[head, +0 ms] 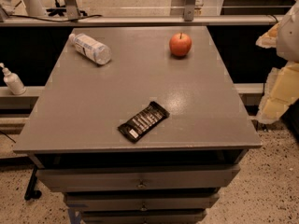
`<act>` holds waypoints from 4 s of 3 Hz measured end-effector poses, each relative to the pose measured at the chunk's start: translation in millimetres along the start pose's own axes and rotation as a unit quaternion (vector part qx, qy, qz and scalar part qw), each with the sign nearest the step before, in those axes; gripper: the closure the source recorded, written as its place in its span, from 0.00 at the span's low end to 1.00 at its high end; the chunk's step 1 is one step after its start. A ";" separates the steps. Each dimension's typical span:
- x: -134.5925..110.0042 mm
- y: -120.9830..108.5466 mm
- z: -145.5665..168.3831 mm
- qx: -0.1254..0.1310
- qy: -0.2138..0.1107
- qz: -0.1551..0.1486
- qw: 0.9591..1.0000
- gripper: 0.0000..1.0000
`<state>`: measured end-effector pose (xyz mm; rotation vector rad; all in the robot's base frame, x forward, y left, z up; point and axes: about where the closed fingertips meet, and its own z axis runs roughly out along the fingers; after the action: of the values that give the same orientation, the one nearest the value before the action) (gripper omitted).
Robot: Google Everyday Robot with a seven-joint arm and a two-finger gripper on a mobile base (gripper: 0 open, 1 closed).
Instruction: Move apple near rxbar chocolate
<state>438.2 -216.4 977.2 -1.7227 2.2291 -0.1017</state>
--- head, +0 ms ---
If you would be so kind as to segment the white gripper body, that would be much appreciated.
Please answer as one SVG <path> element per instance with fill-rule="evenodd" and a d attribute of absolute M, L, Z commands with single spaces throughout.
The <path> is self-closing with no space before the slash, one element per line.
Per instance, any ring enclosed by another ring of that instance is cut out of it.
<path fill-rule="evenodd" d="M 278 27 L 277 55 L 299 62 L 299 1 L 286 13 Z"/>

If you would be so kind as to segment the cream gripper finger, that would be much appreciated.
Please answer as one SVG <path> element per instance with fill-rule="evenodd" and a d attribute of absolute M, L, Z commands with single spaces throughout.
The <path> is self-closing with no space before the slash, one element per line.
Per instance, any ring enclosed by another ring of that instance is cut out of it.
<path fill-rule="evenodd" d="M 261 35 L 257 39 L 256 45 L 265 49 L 275 48 L 277 43 L 278 27 L 279 22 L 272 26 L 266 33 Z"/>
<path fill-rule="evenodd" d="M 272 124 L 298 99 L 299 63 L 287 62 L 281 69 L 273 68 L 268 74 L 256 119 L 262 124 Z"/>

